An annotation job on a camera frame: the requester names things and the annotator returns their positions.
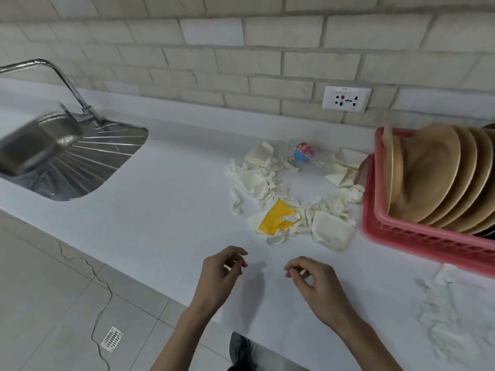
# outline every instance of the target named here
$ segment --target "outlet plate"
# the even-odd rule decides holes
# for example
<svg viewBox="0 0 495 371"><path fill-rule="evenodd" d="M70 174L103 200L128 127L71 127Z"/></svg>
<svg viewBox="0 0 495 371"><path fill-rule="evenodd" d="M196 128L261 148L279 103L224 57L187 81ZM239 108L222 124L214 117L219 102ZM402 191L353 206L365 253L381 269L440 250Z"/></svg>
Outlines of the outlet plate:
<svg viewBox="0 0 495 371"><path fill-rule="evenodd" d="M371 96L371 88L326 86L323 109L364 113Z"/></svg>

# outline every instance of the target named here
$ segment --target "floor drain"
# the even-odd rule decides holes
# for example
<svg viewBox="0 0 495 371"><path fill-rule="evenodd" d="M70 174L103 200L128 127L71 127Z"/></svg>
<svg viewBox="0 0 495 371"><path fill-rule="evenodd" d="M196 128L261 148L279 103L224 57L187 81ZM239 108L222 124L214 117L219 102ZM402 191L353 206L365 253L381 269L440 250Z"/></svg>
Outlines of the floor drain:
<svg viewBox="0 0 495 371"><path fill-rule="evenodd" d="M124 332L112 326L112 328L110 328L110 330L106 334L100 346L103 349L108 350L110 353L113 353L113 351L119 344L120 340L122 339L123 335Z"/></svg>

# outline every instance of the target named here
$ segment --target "floor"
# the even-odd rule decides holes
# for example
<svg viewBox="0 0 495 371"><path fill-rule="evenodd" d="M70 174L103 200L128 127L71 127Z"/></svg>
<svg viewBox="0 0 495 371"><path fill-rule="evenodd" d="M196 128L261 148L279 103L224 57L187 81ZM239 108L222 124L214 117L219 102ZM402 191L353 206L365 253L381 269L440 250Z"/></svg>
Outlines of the floor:
<svg viewBox="0 0 495 371"><path fill-rule="evenodd" d="M3 371L148 371L185 309L5 213L0 297ZM98 344L112 326L124 336L113 353L100 348L107 365ZM190 371L226 371L230 336L224 326L210 323ZM300 369L261 347L257 359L267 371Z"/></svg>

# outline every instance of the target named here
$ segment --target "dish rack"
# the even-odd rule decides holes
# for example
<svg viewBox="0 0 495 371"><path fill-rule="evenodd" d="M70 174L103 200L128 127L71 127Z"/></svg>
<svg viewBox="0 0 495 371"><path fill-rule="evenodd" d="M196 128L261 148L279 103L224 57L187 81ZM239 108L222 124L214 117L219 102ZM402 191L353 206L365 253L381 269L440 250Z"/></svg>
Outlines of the dish rack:
<svg viewBox="0 0 495 371"><path fill-rule="evenodd" d="M399 137L415 130L393 129ZM475 273L495 277L495 241L432 226L410 223L387 214L382 145L383 128L375 132L375 154L369 158L363 231L373 241Z"/></svg>

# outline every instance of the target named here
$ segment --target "faucet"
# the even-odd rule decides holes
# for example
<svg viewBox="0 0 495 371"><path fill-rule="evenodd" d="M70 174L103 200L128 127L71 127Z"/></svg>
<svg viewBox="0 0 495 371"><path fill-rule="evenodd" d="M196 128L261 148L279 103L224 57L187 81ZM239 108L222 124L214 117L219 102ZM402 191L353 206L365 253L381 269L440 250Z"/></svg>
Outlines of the faucet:
<svg viewBox="0 0 495 371"><path fill-rule="evenodd" d="M44 60L42 58L37 58L34 60L28 60L28 61L23 61L23 62L18 62L16 64L10 64L10 65L5 65L5 66L0 66L0 75L2 74L8 74L8 73L14 73L14 72L19 72L21 70L26 70L26 69L32 69L36 68L37 66L47 66L49 68L52 68L55 70L57 75L60 77L62 82L64 82L65 86L70 90L70 92L74 95L78 103L81 105L83 108L83 114L82 115L72 115L67 108L59 102L59 105L65 111L66 113L69 113L72 117L76 118L78 122L83 122L83 121L94 121L97 125L102 124L102 119L98 115L98 113L94 110L92 106L90 106L81 96L81 94L78 92L76 87L72 84L72 82L62 73L62 71L57 68L56 65L51 63L50 61Z"/></svg>

